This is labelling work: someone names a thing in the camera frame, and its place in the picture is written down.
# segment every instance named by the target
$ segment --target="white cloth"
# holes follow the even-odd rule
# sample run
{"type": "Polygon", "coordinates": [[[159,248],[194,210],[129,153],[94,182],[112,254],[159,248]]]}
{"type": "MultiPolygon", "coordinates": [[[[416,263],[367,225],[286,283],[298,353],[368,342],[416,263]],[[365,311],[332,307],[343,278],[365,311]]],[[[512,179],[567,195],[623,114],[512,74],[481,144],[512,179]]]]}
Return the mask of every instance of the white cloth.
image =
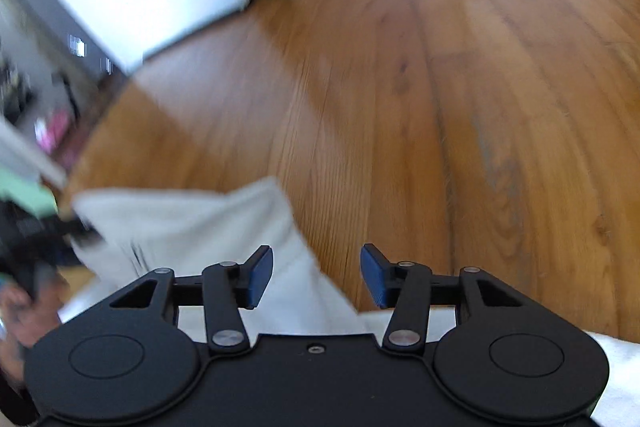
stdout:
{"type": "MultiPolygon", "coordinates": [[[[157,267],[199,275],[210,264],[242,263],[260,245],[274,253],[271,282],[260,305],[241,310],[252,342],[259,333],[382,337],[390,312],[358,314],[319,270],[295,227],[277,182],[267,178],[221,195],[199,191],[95,190],[78,196],[74,209],[104,241],[74,245],[99,282],[63,310],[68,319],[157,267]]],[[[452,310],[433,309],[428,341],[455,326],[452,310]]],[[[178,327],[205,341],[202,309],[181,308],[178,327]]],[[[593,335],[611,367],[607,389],[593,414],[603,427],[640,427],[640,346],[593,335]]]]}

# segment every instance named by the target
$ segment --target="wood grain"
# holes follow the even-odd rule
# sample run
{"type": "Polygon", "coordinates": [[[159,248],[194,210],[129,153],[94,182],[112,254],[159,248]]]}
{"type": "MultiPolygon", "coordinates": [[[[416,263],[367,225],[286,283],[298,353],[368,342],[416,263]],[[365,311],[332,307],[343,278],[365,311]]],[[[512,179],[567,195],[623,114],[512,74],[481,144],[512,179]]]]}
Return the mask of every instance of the wood grain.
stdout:
{"type": "Polygon", "coordinates": [[[272,174],[361,309],[373,241],[637,342],[639,75],[640,0],[257,0],[146,63],[66,196],[272,174]]]}

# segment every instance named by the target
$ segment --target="pink object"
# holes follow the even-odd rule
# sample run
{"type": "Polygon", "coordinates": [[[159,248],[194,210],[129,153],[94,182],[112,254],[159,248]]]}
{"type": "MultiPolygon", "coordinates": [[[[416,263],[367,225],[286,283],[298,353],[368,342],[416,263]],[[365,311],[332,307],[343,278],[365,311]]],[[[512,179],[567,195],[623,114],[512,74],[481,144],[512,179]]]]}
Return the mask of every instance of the pink object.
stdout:
{"type": "Polygon", "coordinates": [[[38,118],[35,131],[40,148],[51,154],[62,141],[70,123],[69,113],[63,109],[54,111],[49,118],[38,118]]]}

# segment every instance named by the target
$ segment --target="finger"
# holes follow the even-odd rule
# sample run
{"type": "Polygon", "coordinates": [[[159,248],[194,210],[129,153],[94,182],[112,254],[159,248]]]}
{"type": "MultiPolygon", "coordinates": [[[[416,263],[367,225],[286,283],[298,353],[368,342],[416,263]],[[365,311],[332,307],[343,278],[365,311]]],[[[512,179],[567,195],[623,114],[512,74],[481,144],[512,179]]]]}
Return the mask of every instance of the finger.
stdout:
{"type": "Polygon", "coordinates": [[[62,277],[55,277],[39,289],[36,306],[50,311],[58,311],[62,308],[66,288],[66,281],[62,277]]]}
{"type": "Polygon", "coordinates": [[[18,321],[7,325],[7,332],[26,347],[32,347],[61,323],[56,312],[38,312],[35,309],[27,309],[18,313],[18,318],[18,321]]]}
{"type": "Polygon", "coordinates": [[[28,306],[29,304],[31,304],[31,298],[20,286],[7,283],[0,289],[0,308],[28,306]]]}
{"type": "Polygon", "coordinates": [[[0,343],[0,364],[5,376],[9,376],[16,383],[24,380],[24,360],[15,339],[7,339],[0,343]]]}

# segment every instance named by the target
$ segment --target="person's hand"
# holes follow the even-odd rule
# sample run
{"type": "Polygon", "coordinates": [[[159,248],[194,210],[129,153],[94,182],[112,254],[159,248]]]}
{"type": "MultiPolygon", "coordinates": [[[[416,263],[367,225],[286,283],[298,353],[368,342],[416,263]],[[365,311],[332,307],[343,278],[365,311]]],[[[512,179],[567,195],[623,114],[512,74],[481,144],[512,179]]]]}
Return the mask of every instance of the person's hand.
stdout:
{"type": "Polygon", "coordinates": [[[66,283],[53,278],[39,288],[38,298],[32,303],[26,291],[7,283],[0,289],[0,312],[6,329],[6,338],[0,343],[0,365],[14,382],[23,379],[21,347],[33,347],[49,331],[60,325],[58,311],[62,308],[66,283]]]}

